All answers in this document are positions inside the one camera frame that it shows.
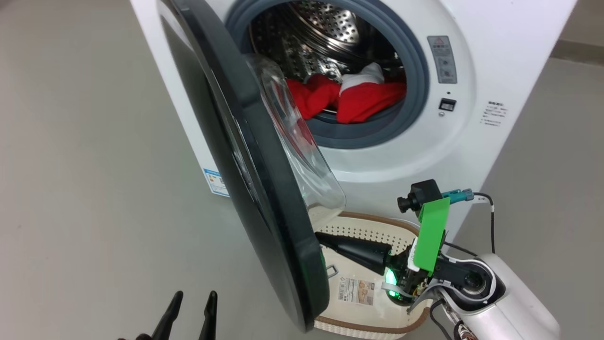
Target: brown basket trim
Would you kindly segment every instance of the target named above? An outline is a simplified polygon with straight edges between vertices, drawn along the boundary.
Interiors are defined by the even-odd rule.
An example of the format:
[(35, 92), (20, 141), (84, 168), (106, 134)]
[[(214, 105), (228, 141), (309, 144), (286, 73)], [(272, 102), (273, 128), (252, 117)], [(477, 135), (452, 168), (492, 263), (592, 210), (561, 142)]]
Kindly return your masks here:
[(413, 226), (412, 224), (409, 224), (407, 222), (403, 222), (403, 221), (391, 220), (389, 218), (379, 217), (379, 216), (374, 216), (374, 215), (359, 214), (357, 212), (342, 212), (339, 216), (390, 224), (395, 227), (401, 227), (403, 229), (406, 229), (406, 230), (412, 232), (413, 235), (415, 235), (415, 236), (419, 235), (419, 230), (417, 230), (417, 228), (415, 226)]
[(426, 319), (428, 318), (429, 311), (430, 311), (429, 307), (424, 308), (422, 314), (419, 316), (419, 318), (414, 323), (410, 324), (409, 326), (402, 327), (402, 328), (373, 327), (373, 326), (352, 324), (350, 322), (344, 322), (344, 321), (340, 321), (340, 320), (330, 319), (330, 318), (326, 318), (324, 316), (318, 316), (316, 318), (316, 320), (320, 321), (320, 322), (325, 322), (326, 324), (331, 324), (334, 326), (340, 326), (340, 327), (354, 329), (354, 330), (362, 330), (362, 331), (366, 331), (366, 332), (387, 333), (387, 334), (405, 334), (405, 333), (414, 331), (419, 326), (421, 326), (424, 323), (424, 321), (426, 321)]

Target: warning label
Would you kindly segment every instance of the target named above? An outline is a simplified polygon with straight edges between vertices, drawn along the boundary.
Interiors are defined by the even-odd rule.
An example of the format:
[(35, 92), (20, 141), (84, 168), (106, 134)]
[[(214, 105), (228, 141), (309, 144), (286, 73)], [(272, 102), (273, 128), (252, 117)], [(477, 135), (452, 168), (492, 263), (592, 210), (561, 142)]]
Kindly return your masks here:
[(339, 279), (338, 300), (340, 301), (373, 306), (374, 292), (375, 283), (371, 281), (356, 280), (343, 276)]
[(213, 193), (230, 197), (227, 191), (227, 187), (225, 186), (225, 182), (222, 181), (222, 176), (217, 171), (209, 170), (204, 168), (205, 178), (208, 180), (208, 184), (210, 185), (210, 190)]
[(501, 122), (507, 116), (507, 108), (503, 103), (488, 102), (483, 115), (480, 117), (480, 123), (489, 126), (499, 127)]

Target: wall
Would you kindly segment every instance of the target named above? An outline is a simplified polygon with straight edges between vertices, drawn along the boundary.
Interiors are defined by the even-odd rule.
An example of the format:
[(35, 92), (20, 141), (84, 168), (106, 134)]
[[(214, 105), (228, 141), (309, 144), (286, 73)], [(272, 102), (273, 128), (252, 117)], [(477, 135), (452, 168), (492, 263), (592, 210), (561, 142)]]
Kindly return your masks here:
[(560, 39), (604, 47), (604, 1), (579, 0)]

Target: gray floor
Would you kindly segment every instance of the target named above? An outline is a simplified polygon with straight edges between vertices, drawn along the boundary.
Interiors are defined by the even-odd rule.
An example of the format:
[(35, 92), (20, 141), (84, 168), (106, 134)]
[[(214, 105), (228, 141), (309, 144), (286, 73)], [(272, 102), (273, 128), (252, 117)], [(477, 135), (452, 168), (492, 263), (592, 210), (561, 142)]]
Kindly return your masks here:
[[(604, 68), (550, 60), (483, 188), (497, 248), (562, 325), (600, 339)], [(0, 329), (11, 340), (134, 338), (210, 289), (219, 339), (302, 335), (230, 201), (209, 193), (127, 1), (0, 0)], [(457, 242), (489, 249), (475, 206)], [(427, 322), (407, 339), (443, 339)]]

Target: open door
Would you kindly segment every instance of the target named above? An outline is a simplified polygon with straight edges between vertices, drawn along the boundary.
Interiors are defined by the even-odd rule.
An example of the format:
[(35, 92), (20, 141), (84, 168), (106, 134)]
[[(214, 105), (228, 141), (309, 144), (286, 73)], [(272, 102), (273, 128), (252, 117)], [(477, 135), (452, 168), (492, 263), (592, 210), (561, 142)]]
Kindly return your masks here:
[(329, 303), (313, 229), (344, 209), (344, 193), (276, 64), (243, 56), (204, 0), (159, 0), (157, 6), (188, 98), (248, 237), (281, 304), (307, 331)]

